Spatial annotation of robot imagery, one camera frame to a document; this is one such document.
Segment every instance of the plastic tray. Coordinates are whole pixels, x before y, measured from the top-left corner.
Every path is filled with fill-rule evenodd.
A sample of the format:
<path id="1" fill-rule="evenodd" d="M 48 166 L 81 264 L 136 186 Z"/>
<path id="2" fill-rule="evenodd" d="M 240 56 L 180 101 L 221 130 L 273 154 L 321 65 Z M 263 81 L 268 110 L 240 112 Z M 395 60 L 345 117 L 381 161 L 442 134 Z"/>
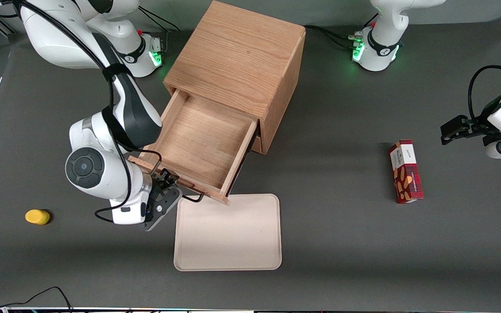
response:
<path id="1" fill-rule="evenodd" d="M 282 263 L 280 201 L 273 194 L 181 200 L 173 263 L 179 271 L 275 270 Z"/>

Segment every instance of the yellow sponge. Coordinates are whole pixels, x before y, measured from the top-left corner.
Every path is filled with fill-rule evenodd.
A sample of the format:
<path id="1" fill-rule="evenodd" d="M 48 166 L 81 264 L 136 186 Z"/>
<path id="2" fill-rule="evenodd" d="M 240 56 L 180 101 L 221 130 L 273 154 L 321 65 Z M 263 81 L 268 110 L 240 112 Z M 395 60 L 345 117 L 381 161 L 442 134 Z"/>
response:
<path id="1" fill-rule="evenodd" d="M 36 225 L 45 225 L 50 221 L 50 214 L 43 210 L 30 210 L 26 212 L 24 218 L 27 222 Z"/>

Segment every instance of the wooden cabinet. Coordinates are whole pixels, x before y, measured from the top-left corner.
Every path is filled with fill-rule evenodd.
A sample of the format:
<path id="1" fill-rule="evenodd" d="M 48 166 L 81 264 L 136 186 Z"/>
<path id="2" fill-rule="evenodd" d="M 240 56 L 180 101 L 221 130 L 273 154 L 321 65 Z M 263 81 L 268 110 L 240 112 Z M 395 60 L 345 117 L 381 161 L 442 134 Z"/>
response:
<path id="1" fill-rule="evenodd" d="M 213 1 L 164 79 L 172 98 L 158 141 L 179 184 L 229 204 L 238 168 L 266 154 L 297 85 L 304 27 Z M 148 169 L 157 157 L 131 161 Z"/>

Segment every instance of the table surface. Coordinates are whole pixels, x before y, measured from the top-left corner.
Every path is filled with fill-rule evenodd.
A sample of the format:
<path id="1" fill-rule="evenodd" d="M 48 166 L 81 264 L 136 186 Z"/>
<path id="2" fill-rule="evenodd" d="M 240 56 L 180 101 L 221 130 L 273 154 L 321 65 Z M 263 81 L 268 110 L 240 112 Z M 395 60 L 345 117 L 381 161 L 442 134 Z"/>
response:
<path id="1" fill-rule="evenodd" d="M 351 33 L 352 28 L 338 28 Z M 165 67 L 137 79 L 159 112 Z M 300 81 L 268 155 L 249 154 L 234 194 L 281 203 L 275 271 L 179 272 L 176 212 L 151 232 L 97 220 L 106 201 L 66 180 L 68 128 L 107 105 L 97 70 L 68 70 L 13 43 L 0 85 L 0 304 L 62 287 L 74 306 L 501 312 L 501 160 L 480 138 L 443 147 L 439 127 L 467 113 L 479 67 L 501 64 L 501 20 L 411 26 L 398 58 L 369 73 L 309 30 Z M 477 110 L 501 93 L 481 75 Z M 415 144 L 425 199 L 398 205 L 388 147 Z M 54 221 L 24 221 L 32 208 Z M 31 303 L 63 306 L 55 293 Z"/>

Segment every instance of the open drawer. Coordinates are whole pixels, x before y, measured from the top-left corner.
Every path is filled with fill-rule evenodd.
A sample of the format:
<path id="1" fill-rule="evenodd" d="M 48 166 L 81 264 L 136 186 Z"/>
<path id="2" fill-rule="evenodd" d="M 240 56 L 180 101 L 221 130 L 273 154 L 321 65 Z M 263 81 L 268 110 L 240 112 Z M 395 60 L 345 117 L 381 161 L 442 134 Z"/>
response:
<path id="1" fill-rule="evenodd" d="M 177 89 L 161 115 L 157 141 L 145 147 L 162 156 L 159 169 L 173 170 L 178 183 L 229 205 L 227 196 L 256 137 L 258 119 Z M 153 169 L 157 156 L 130 161 Z"/>

